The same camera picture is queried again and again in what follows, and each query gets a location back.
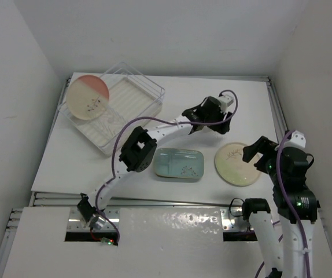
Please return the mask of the green and cream round plate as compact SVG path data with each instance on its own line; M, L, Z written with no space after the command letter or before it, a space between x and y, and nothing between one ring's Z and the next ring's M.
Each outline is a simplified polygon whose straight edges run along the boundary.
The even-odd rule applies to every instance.
M223 180L234 186L250 186L259 179L261 174L254 166L260 159L258 154L248 163L242 160L245 146L246 144L241 142L231 142L220 147L215 154L217 173Z

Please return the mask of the pink and cream round plate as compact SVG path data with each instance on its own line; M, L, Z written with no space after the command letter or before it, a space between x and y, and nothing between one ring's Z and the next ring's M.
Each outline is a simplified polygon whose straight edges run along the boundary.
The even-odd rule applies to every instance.
M80 120L93 120L106 111L109 89L101 78L83 75L69 86L65 101L74 117Z

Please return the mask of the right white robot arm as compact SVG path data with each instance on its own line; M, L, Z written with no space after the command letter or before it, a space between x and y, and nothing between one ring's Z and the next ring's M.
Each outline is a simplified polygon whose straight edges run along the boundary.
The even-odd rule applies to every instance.
M273 199L282 236L278 237L266 199L248 198L242 217L253 228L263 256L266 277L312 277L312 239L318 218L318 201L306 186L306 173L314 156L305 151L306 139L297 130L288 131L277 144L260 137L243 148L242 160L250 162L273 183Z

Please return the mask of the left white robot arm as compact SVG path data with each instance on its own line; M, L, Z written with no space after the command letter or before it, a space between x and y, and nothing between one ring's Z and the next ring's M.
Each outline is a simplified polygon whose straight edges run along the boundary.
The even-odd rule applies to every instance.
M78 211L87 226L100 228L100 220L104 219L104 208L111 199L113 189L121 180L131 173L146 170L153 159L156 149L171 140L189 136L201 131L204 127L225 134L230 130L231 118L238 108L238 99L233 94L220 93L218 97L205 97L202 103L186 109L172 121L142 116L131 120L120 131L111 157L111 174L102 185L89 194L81 194L77 205ZM119 141L130 126L142 120L159 122L160 125L145 129L136 126L120 149Z

